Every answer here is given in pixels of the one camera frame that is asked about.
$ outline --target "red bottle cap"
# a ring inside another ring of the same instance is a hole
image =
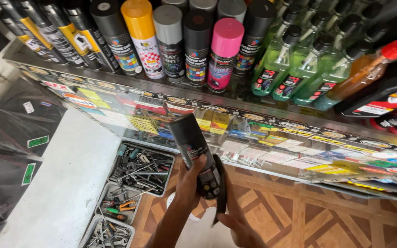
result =
[[[385,45],[381,53],[387,59],[396,59],[397,58],[397,41],[393,41],[387,45]]]
[[[394,133],[394,134],[397,134],[397,130],[396,130],[396,128],[394,128],[394,127],[390,127],[390,128],[389,128],[389,131],[392,132],[392,133]]]
[[[378,130],[381,130],[381,131],[386,130],[386,128],[380,127],[380,126],[376,123],[376,121],[374,121],[374,118],[371,118],[371,119],[370,119],[370,125],[372,125],[372,127],[376,128],[376,129],[378,129]]]

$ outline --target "green sticker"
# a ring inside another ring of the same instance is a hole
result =
[[[24,173],[23,183],[21,184],[21,186],[30,184],[30,182],[32,181],[32,176],[33,176],[35,165],[36,165],[36,163],[27,165],[26,171]]]
[[[31,140],[27,140],[27,148],[31,148],[31,147],[35,147],[35,146],[39,146],[45,143],[48,143],[48,138],[49,136],[44,136],[41,138],[34,138]]]

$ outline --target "tiled floor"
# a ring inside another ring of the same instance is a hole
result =
[[[397,248],[397,202],[364,200],[263,173],[225,166],[251,226],[274,248]],[[132,248],[143,247],[175,191],[179,164],[162,198],[145,194],[133,226]],[[201,199],[203,216],[215,200]]]

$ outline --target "color swatch grid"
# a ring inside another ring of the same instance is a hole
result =
[[[131,54],[130,56],[127,57],[119,57],[117,55],[114,55],[114,57],[116,57],[117,61],[119,62],[120,66],[125,69],[125,70],[129,70],[132,69],[134,70],[134,68],[136,68],[137,66],[139,66],[139,64],[137,63],[137,59],[136,59],[136,55],[135,54]]]
[[[192,68],[186,64],[186,75],[192,81],[202,81],[205,79],[206,68]]]
[[[254,61],[254,57],[246,57],[238,54],[236,67],[237,69],[251,68],[253,61]]]

